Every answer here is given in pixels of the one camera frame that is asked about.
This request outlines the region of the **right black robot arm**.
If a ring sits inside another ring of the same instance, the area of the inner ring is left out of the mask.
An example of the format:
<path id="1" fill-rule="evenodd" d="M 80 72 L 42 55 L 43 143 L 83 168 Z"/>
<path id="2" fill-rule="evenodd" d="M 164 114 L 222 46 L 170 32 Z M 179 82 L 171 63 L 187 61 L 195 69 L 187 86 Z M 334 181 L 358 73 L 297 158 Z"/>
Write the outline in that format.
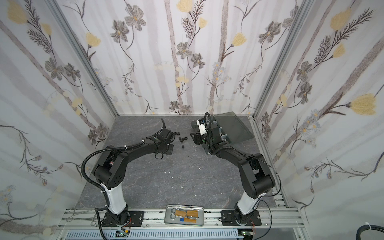
<path id="1" fill-rule="evenodd" d="M 246 225 L 264 197 L 273 197 L 276 186 L 276 170 L 260 153 L 242 152 L 233 144 L 253 138 L 253 134 L 236 116 L 213 116 L 206 113 L 201 119 L 191 121 L 190 134 L 196 145 L 201 145 L 206 154 L 224 159 L 239 169 L 244 193 L 235 204 L 234 217 L 238 225 Z"/>

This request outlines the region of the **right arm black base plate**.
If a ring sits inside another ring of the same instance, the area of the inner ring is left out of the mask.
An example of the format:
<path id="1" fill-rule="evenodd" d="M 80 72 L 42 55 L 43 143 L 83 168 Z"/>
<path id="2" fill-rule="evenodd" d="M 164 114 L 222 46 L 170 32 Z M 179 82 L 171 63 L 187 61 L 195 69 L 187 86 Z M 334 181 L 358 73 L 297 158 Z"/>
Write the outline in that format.
<path id="1" fill-rule="evenodd" d="M 240 227 L 240 226 L 261 226 L 261 217 L 258 211 L 243 215 L 238 210 L 221 211 L 219 221 L 223 226 Z"/>

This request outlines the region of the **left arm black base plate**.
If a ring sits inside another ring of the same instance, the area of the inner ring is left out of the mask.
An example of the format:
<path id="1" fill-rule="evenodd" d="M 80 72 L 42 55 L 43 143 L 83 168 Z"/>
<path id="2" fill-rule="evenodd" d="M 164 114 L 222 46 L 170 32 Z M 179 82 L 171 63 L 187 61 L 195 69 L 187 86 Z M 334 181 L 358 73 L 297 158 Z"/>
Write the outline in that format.
<path id="1" fill-rule="evenodd" d="M 144 211 L 123 211 L 119 215 L 107 210 L 101 221 L 102 227 L 141 227 L 144 219 Z"/>

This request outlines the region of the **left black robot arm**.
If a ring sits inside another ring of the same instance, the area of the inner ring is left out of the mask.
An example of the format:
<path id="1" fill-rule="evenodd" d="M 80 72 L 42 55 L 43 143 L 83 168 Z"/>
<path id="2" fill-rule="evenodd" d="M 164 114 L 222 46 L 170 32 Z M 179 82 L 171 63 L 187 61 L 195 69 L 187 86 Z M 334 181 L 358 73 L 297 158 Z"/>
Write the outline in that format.
<path id="1" fill-rule="evenodd" d="M 127 166 L 132 161 L 145 155 L 171 155 L 172 142 L 175 140 L 174 132 L 162 127 L 155 134 L 143 139 L 138 144 L 113 147 L 98 150 L 88 155 L 82 162 L 81 174 L 91 185 L 99 188 L 106 200 L 104 208 L 95 208 L 96 211 L 106 210 L 103 222 L 104 227 L 122 227 L 129 223 L 131 216 L 125 201 L 122 183 L 126 176 Z M 100 158 L 92 170 L 95 180 L 86 173 L 87 162 L 100 154 Z"/>

